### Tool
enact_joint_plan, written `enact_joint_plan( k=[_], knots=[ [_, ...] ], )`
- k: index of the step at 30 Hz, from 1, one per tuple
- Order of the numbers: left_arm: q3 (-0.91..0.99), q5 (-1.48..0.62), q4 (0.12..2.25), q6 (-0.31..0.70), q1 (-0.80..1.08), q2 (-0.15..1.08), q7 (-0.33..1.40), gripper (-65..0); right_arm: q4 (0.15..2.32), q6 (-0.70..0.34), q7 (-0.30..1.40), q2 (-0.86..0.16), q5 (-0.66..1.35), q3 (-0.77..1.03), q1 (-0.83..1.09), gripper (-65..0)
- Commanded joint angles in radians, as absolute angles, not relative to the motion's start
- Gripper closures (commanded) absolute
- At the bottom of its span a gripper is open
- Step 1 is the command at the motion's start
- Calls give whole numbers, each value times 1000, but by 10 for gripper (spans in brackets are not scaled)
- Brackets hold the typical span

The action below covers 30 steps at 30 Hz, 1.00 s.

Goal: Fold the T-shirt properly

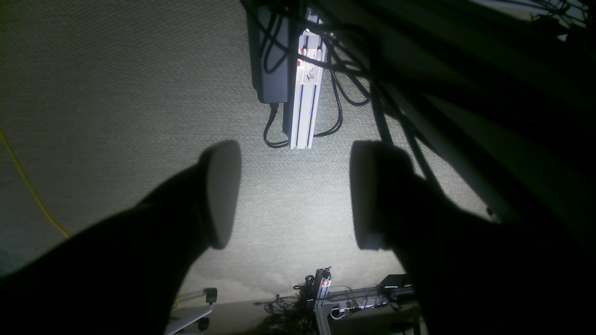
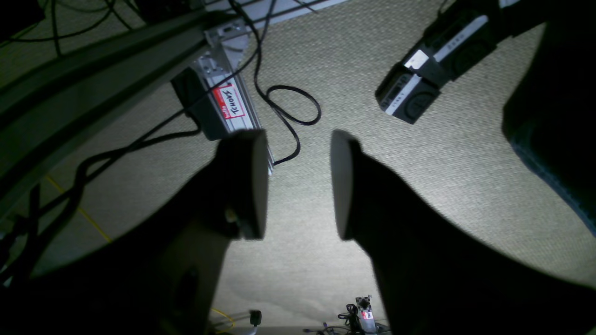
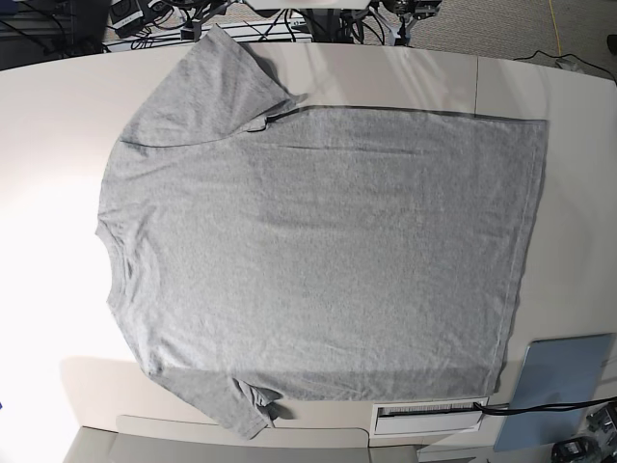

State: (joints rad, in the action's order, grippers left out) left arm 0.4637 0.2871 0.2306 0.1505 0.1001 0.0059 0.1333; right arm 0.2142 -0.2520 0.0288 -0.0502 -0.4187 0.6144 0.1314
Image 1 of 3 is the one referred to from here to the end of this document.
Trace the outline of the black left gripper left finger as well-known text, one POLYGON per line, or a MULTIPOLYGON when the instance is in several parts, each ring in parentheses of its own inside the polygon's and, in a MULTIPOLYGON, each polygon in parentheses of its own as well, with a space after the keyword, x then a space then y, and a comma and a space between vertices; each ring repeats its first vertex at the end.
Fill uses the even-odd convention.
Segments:
POLYGON ((139 203, 1 278, 3 335, 161 335, 192 264, 230 241, 240 144, 218 142, 139 203))

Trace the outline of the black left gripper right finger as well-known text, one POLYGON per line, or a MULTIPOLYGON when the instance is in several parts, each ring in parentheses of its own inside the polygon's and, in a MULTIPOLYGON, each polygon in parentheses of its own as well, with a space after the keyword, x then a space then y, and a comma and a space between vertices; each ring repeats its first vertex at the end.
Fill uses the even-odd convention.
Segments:
POLYGON ((394 252, 431 335, 595 333, 595 262, 566 240, 458 208, 379 141, 352 144, 350 187, 357 245, 394 252))

